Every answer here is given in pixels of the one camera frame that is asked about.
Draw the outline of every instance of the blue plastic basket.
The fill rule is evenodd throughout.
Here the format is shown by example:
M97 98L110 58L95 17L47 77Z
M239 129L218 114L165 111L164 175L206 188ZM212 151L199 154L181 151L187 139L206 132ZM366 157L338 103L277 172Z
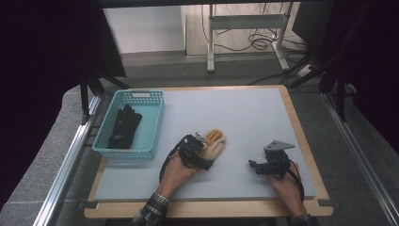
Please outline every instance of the blue plastic basket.
M143 118L136 128L130 149L108 149L115 119L120 109L130 105ZM164 116L164 92L160 90L118 90L112 99L104 121L92 146L93 151L109 158L154 159Z

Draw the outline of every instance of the human hand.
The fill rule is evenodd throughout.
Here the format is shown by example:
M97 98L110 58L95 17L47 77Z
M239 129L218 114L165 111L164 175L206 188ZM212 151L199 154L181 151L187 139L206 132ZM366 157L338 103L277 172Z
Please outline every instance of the human hand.
M200 172L198 168L184 166L179 153L176 152L168 161L161 183L156 192L169 199L174 191L183 185L188 179Z
M297 163L292 162L290 170L299 178ZM300 199L300 191L293 176L285 173L281 180L277 180L273 175L266 175L271 182L274 191L282 202L284 202L292 217L307 215L306 207Z

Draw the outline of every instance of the plaid sleeve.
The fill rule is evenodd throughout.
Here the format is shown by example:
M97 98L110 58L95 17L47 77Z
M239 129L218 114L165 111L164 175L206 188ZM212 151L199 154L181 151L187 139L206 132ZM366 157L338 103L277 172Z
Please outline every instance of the plaid sleeve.
M290 218L290 222L293 226L319 226L317 219L310 215Z
M138 211L131 221L132 226L156 226L167 214L169 201L154 192L146 205Z

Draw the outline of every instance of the gray carpet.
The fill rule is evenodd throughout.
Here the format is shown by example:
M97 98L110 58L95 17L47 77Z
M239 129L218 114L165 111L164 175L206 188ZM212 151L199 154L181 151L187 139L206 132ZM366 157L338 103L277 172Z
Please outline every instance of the gray carpet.
M211 74L206 72L203 57L177 56L174 61L162 60L162 57L157 58L154 55L144 56L146 60L141 61L136 60L136 57L140 55L123 59L128 77L121 78L121 81L133 88L244 86L281 73L278 62L270 55L221 56L216 60L215 73ZM257 84L278 84L281 79L282 75L273 76ZM328 195L336 204L332 216L318 219L321 225L389 225L318 92L319 79L315 77L302 86L289 90ZM104 113L112 99L112 91L118 87L106 81L103 81L103 84L107 89L102 101ZM82 112L79 91L79 88L75 88L65 94L63 108L49 137L0 214L0 225L32 225L34 222L80 124ZM399 179L394 175L399 170L397 154L361 116L350 99L346 100L345 113L348 125L376 174L398 202ZM96 133L100 123L101 120L95 122L91 135ZM89 146L92 141L93 136L89 136L86 144ZM88 198L100 158L89 147L82 149L72 172L72 179L61 196L51 225L127 224L128 220L93 220L83 216L80 203ZM170 221L168 225L258 225L260 221L262 220L177 220ZM283 218L279 218L277 223L286 225Z

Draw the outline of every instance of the white wall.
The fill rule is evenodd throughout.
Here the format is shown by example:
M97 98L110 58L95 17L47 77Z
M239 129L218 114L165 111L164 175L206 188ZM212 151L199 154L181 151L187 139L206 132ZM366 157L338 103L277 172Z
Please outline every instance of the white wall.
M179 6L106 8L104 14L121 54L184 50Z

